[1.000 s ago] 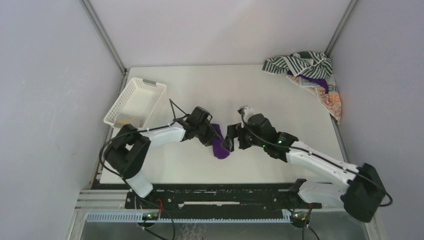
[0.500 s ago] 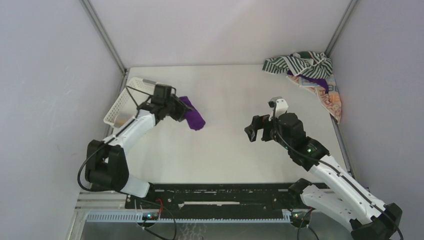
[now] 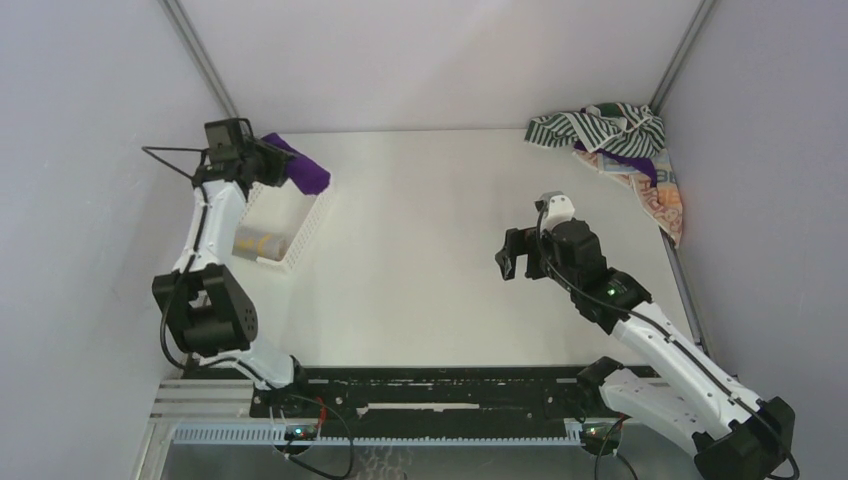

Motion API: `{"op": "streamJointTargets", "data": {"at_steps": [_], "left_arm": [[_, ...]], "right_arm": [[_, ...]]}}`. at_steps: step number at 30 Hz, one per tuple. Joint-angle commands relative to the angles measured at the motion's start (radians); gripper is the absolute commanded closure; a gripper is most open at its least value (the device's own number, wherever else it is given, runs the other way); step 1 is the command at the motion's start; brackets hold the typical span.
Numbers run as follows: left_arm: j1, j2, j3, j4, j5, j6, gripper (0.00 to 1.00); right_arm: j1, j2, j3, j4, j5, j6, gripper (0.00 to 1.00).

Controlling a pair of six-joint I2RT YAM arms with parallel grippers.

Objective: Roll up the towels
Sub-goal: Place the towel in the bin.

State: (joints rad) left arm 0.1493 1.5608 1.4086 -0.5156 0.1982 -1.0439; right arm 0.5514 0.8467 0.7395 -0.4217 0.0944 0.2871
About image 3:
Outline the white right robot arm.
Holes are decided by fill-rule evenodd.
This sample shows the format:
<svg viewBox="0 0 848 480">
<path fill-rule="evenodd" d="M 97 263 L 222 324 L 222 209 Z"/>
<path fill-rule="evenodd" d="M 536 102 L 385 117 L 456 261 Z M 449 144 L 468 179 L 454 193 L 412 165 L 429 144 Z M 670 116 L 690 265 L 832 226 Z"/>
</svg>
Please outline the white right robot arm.
<svg viewBox="0 0 848 480">
<path fill-rule="evenodd" d="M 600 240 L 582 220 L 506 231 L 495 255 L 503 279 L 526 277 L 564 288 L 582 317 L 647 363 L 669 386 L 658 389 L 623 364 L 603 357 L 585 368 L 579 406 L 592 416 L 609 410 L 634 419 L 677 445 L 704 479 L 776 479 L 792 453 L 796 415 L 781 397 L 763 399 L 685 338 L 649 291 L 608 265 Z"/>
</svg>

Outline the purple towel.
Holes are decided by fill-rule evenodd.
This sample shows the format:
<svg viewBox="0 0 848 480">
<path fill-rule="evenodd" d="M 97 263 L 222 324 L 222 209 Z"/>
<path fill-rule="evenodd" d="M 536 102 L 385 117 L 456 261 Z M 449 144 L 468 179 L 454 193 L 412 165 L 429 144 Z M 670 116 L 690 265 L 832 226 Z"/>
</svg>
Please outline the purple towel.
<svg viewBox="0 0 848 480">
<path fill-rule="evenodd" d="M 262 140 L 292 155 L 286 167 L 289 179 L 304 195 L 320 195 L 331 184 L 331 173 L 314 160 L 287 143 L 277 133 L 270 133 Z"/>
</svg>

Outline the white plastic basket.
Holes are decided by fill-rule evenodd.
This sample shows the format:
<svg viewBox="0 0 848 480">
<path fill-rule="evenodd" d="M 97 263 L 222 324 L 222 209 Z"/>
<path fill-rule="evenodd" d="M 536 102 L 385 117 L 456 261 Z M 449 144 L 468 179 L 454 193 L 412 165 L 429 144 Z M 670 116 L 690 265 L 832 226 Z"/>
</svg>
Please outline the white plastic basket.
<svg viewBox="0 0 848 480">
<path fill-rule="evenodd" d="M 305 256 L 307 249 L 328 213 L 335 196 L 330 185 L 320 195 L 304 195 L 289 181 L 281 187 L 256 183 L 250 191 L 239 226 L 248 226 L 287 237 L 289 244 L 281 261 L 262 258 L 247 259 L 269 269 L 291 274 Z"/>
</svg>

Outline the yellow grey patterned towel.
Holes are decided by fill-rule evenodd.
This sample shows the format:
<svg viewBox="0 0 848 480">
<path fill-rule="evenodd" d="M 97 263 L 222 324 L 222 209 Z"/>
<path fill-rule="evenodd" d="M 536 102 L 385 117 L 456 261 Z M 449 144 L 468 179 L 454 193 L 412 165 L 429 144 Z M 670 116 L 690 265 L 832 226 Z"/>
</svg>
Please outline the yellow grey patterned towel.
<svg viewBox="0 0 848 480">
<path fill-rule="evenodd" d="M 286 254 L 288 244 L 289 241 L 283 234 L 239 226 L 235 233 L 233 253 L 247 259 L 262 258 L 281 261 Z"/>
</svg>

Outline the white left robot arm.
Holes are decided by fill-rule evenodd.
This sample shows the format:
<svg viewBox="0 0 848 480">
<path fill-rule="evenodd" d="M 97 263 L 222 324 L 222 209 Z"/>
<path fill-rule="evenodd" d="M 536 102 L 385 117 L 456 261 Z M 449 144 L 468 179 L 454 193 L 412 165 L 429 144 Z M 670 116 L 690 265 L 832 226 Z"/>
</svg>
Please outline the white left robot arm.
<svg viewBox="0 0 848 480">
<path fill-rule="evenodd" d="M 259 332 L 257 308 L 230 269 L 251 189 L 281 187 L 292 154 L 255 136 L 251 122 L 231 117 L 204 126 L 207 147 L 188 175 L 194 208 L 183 250 L 171 271 L 156 276 L 152 293 L 161 311 L 160 347 L 184 372 L 232 368 L 290 417 L 311 407 L 311 388 L 297 380 L 291 355 Z"/>
</svg>

